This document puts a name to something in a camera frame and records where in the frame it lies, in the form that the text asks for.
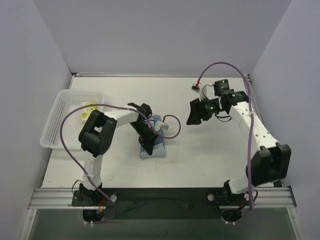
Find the yellow green patterned towel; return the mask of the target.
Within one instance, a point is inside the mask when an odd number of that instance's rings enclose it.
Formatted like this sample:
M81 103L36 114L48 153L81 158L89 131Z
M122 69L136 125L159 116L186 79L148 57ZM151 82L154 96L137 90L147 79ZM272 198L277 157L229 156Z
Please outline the yellow green patterned towel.
M91 106L97 104L95 101L85 101L81 103L81 106L88 106L85 107L81 110L81 122L84 125L86 121L88 120L90 114L92 111L97 110L99 107L98 106Z

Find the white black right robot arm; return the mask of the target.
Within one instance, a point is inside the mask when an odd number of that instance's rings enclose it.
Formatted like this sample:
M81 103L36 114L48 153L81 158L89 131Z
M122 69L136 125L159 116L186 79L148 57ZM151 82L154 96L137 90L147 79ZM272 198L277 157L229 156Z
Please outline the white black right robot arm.
M252 100L244 91L234 91L226 79L218 80L212 85L214 99L206 95L206 87L200 83L192 85L198 98L190 102L190 114L186 121L188 126L200 125L212 116L225 112L237 123L248 140L248 160L245 173L227 180L221 198L224 203L233 205L240 199L240 194L254 187L276 182L287 176L291 148L280 144L266 129L253 110Z

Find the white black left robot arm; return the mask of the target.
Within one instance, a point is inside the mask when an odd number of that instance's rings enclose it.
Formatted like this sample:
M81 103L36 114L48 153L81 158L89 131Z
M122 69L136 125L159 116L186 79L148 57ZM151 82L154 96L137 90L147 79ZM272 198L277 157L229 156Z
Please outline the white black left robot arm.
M153 154L158 134L147 126L146 121L152 116L151 107L145 103L133 102L125 107L101 112L93 110L80 131L78 140L84 151L85 173L79 185L83 200L90 206L101 201L101 169L103 155L112 144L116 128L130 124L139 135L138 142L148 155Z

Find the light blue towel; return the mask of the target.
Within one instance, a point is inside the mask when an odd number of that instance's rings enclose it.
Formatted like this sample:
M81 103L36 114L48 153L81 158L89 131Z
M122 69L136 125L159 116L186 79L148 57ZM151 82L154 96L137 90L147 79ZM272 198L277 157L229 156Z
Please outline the light blue towel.
M159 130L159 133L161 135L164 134L164 130L162 128L159 128L158 122L162 121L162 118L160 115L152 115L149 119L149 121L152 123L153 127L156 130ZM153 151L152 155L149 155L141 146L140 147L140 153L139 157L141 159L149 159L149 158L158 158L158 157L165 157L166 156L166 149L165 149L165 140L162 136L158 136L153 144Z

